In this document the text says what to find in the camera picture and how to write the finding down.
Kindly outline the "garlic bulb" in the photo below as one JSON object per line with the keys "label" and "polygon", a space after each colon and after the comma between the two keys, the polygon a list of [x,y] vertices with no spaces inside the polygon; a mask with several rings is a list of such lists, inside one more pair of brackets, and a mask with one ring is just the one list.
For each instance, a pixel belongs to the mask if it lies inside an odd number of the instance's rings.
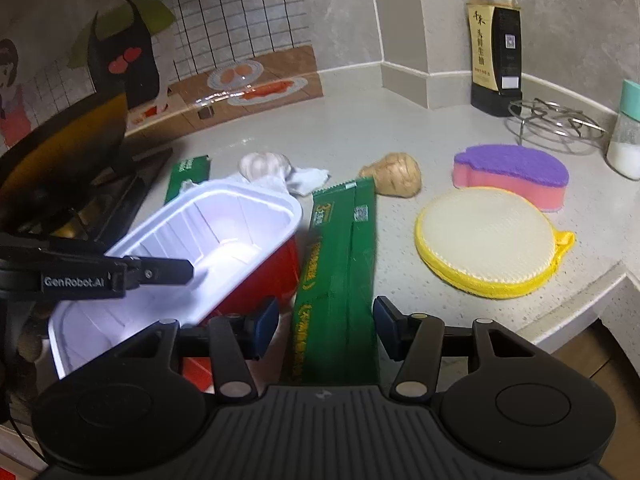
{"label": "garlic bulb", "polygon": [[292,170],[291,162],[281,153],[254,152],[239,161],[239,173],[249,181],[268,176],[286,180]]}

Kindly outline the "crumpled white tissue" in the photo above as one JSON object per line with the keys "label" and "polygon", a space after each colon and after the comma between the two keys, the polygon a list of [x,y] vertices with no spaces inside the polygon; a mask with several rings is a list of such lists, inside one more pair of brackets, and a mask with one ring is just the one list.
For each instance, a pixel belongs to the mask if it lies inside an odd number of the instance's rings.
{"label": "crumpled white tissue", "polygon": [[329,180],[328,170],[318,168],[294,168],[285,179],[279,176],[260,177],[255,181],[249,181],[242,174],[236,172],[224,178],[224,182],[242,183],[253,188],[266,188],[279,193],[288,193],[292,196],[308,196],[315,190],[322,188]]}

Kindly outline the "green snack wrapper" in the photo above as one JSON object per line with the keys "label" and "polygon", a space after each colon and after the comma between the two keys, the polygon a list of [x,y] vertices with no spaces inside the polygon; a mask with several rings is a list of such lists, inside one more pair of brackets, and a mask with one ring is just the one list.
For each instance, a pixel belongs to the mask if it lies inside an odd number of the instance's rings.
{"label": "green snack wrapper", "polygon": [[375,261],[374,181],[360,178],[314,192],[281,382],[378,382],[372,314]]}

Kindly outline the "yellow round scrub pad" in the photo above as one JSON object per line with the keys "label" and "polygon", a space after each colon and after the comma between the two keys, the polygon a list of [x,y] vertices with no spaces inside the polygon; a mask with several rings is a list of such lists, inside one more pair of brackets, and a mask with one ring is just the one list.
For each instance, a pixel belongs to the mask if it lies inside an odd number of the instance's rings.
{"label": "yellow round scrub pad", "polygon": [[531,202],[501,188],[442,194],[414,225],[416,250],[434,274],[462,292],[498,300],[544,286],[575,240]]}

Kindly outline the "red rectangular food container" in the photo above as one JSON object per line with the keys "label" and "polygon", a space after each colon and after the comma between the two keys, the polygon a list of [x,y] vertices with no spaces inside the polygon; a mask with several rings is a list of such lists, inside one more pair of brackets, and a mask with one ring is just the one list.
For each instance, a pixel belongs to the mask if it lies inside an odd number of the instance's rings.
{"label": "red rectangular food container", "polygon": [[296,198],[260,186],[213,180],[182,193],[109,254],[186,260],[192,280],[143,285],[118,299],[60,302],[48,326],[56,374],[64,378],[163,318],[193,326],[250,313],[268,297],[286,306],[299,277],[302,219]]}

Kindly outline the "teal lid salt shaker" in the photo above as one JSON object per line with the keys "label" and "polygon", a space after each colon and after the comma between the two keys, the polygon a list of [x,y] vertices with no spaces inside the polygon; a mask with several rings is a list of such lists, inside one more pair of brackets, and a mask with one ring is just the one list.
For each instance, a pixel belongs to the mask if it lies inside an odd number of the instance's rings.
{"label": "teal lid salt shaker", "polygon": [[626,79],[620,94],[616,119],[606,161],[623,177],[640,179],[640,84]]}

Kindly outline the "black gas stove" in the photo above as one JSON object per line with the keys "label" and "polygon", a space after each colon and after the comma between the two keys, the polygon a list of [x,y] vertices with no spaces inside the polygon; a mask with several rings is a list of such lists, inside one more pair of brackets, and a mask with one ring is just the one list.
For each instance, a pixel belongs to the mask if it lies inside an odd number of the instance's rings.
{"label": "black gas stove", "polygon": [[78,188],[38,192],[1,219],[1,243],[103,255],[123,238],[170,159],[170,148],[127,159]]}

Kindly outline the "dark soy sauce bottle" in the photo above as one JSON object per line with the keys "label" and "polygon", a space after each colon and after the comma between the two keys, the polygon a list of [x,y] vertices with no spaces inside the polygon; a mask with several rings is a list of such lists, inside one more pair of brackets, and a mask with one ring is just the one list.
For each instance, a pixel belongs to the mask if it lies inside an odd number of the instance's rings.
{"label": "dark soy sauce bottle", "polygon": [[466,0],[471,38],[471,104],[509,117],[522,98],[521,9],[516,0]]}

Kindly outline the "black frying pan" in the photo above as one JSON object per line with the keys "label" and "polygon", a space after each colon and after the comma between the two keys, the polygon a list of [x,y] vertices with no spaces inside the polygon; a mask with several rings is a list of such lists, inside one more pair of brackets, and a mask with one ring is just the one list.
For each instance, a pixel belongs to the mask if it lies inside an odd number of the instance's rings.
{"label": "black frying pan", "polygon": [[127,128],[122,84],[93,93],[35,128],[1,156],[1,229],[50,216],[116,158]]}

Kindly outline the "purple pink sponge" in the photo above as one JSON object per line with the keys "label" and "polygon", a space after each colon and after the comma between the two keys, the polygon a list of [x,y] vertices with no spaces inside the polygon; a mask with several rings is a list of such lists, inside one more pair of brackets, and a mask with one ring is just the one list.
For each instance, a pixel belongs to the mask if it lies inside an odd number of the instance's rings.
{"label": "purple pink sponge", "polygon": [[454,155],[451,179],[456,188],[502,188],[552,212],[564,206],[570,174],[559,159],[541,150],[480,144]]}

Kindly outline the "cartoon kitchen wall sticker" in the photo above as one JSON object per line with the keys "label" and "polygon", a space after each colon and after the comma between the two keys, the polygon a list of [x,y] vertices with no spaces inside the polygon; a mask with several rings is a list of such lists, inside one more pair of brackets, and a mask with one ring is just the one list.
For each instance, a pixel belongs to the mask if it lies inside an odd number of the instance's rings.
{"label": "cartoon kitchen wall sticker", "polygon": [[2,148],[116,86],[142,140],[323,93],[304,0],[1,0]]}

